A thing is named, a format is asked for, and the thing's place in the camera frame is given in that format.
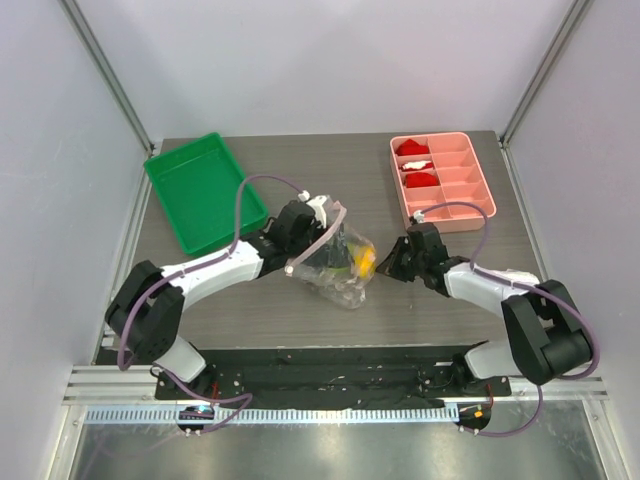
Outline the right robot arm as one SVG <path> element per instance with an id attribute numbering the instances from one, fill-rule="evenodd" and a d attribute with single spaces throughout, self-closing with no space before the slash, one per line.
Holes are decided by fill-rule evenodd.
<path id="1" fill-rule="evenodd" d="M 452 369 L 453 386 L 462 394 L 477 393 L 493 377 L 520 374 L 542 386 L 585 378 L 597 366 L 593 334 L 562 283 L 482 269 L 472 258 L 452 256 L 432 223 L 410 226 L 376 272 L 402 282 L 421 279 L 444 297 L 502 319 L 507 339 L 471 347 Z"/>

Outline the clear zip top bag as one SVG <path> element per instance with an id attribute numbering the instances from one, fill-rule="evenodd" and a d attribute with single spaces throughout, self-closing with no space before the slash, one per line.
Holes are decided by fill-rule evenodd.
<path id="1" fill-rule="evenodd" d="M 362 306 L 374 276 L 373 243 L 346 222 L 347 209 L 327 195 L 306 201 L 319 222 L 319 237 L 287 261 L 285 274 L 346 309 Z"/>

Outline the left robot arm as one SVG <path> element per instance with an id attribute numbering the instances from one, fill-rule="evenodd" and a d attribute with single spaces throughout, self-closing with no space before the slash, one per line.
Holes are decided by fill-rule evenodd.
<path id="1" fill-rule="evenodd" d="M 105 312 L 106 324 L 134 359 L 154 364 L 163 380 L 190 398 L 211 392 L 215 369 L 178 329 L 183 312 L 235 284 L 276 271 L 291 276 L 327 246 L 346 217 L 328 196 L 292 200 L 271 224 L 241 236 L 228 248 L 177 265 L 134 266 Z"/>

